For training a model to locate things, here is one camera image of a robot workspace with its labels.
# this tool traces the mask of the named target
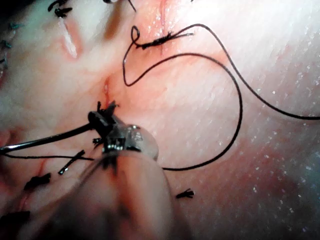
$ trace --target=metal instrument jaw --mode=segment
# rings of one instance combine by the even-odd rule
[[[100,111],[91,111],[88,120],[101,136],[94,139],[96,145],[103,144],[103,153],[113,151],[141,152],[153,160],[158,159],[159,148],[155,138],[146,129],[135,124],[126,124],[114,114],[115,104]]]

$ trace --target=skin surface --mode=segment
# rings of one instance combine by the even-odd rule
[[[152,42],[191,24],[202,23],[221,39],[247,83],[272,105],[296,115],[320,116],[319,10],[316,0],[70,0],[64,20],[43,0],[11,21],[25,24],[8,38],[8,69],[1,78],[0,140],[14,144],[65,132],[87,123],[97,101],[116,100],[116,115],[146,128],[159,145],[161,167],[182,168],[218,155],[234,135],[238,95],[221,67],[181,57],[155,68],[125,87],[122,60],[131,27],[140,43]],[[128,82],[163,58],[202,53],[235,74],[217,41],[200,28],[195,36],[145,51],[133,49],[126,62]],[[67,43],[71,35],[72,44]],[[199,169],[165,171],[171,191],[191,188],[179,199],[195,239],[318,239],[320,236],[319,121],[284,116],[260,102],[238,76],[243,120],[231,149]],[[95,157],[86,132],[61,142],[14,153]],[[76,161],[53,174],[50,184],[22,193],[33,176],[56,173],[65,159],[1,158],[2,213],[38,213],[67,194],[90,162]]]

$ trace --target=skin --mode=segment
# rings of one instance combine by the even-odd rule
[[[73,1],[62,22],[39,1],[11,21],[24,23],[11,40],[9,68],[1,79],[0,132],[3,145],[68,131],[87,123],[97,101],[116,100],[116,115],[146,128],[159,145],[158,165],[182,168],[219,154],[232,138],[239,117],[238,95],[217,65],[195,57],[177,58],[125,87],[122,59],[136,25],[140,43],[168,31],[202,23],[221,39],[248,84],[280,109],[320,116],[319,4],[316,0],[259,3],[236,0],[166,2]],[[75,52],[68,51],[66,31]],[[221,47],[204,30],[145,51],[134,49],[126,62],[128,81],[152,63],[173,54],[197,52],[232,69]],[[5,39],[9,33],[3,31]],[[191,188],[193,199],[178,204],[195,239],[318,239],[319,121],[299,120],[268,108],[240,79],[243,121],[232,148],[199,169],[165,171],[172,194]],[[92,151],[87,132],[17,155],[75,155]],[[38,187],[21,201],[33,176],[57,172],[65,159],[1,158],[1,206],[38,213],[70,192],[90,164],[77,161],[63,176]]]

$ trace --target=pale skin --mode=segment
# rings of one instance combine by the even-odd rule
[[[134,86],[125,87],[122,60],[133,25],[140,30],[140,43],[146,43],[169,31],[205,24],[265,100],[289,113],[320,116],[316,0],[146,2],[134,1],[135,13],[126,1],[110,5],[102,0],[70,0],[64,7],[73,10],[63,22],[47,11],[51,1],[43,0],[12,18],[25,26],[16,30],[7,50],[8,69],[0,88],[0,145],[79,127],[87,123],[97,101],[105,107],[115,100],[120,105],[117,116],[153,134],[160,167],[188,167],[219,154],[233,137],[239,117],[232,80],[216,64],[190,56],[164,63]],[[184,52],[208,55],[232,70],[211,35],[200,28],[190,32],[195,36],[132,50],[126,62],[128,82],[151,64]],[[68,34],[72,45],[66,43]],[[3,31],[1,38],[8,36]],[[264,106],[237,76],[236,80],[244,109],[235,144],[207,166],[164,172],[173,195],[188,188],[195,191],[193,199],[176,200],[192,236],[319,237],[319,121],[284,116]],[[94,157],[97,151],[92,151],[91,139],[95,137],[95,132],[87,132],[16,154],[72,156],[84,149]],[[56,173],[67,161],[2,157],[2,212],[31,177]],[[36,188],[20,209],[38,212],[60,199],[89,164],[77,161],[63,176],[53,174],[50,184]]]

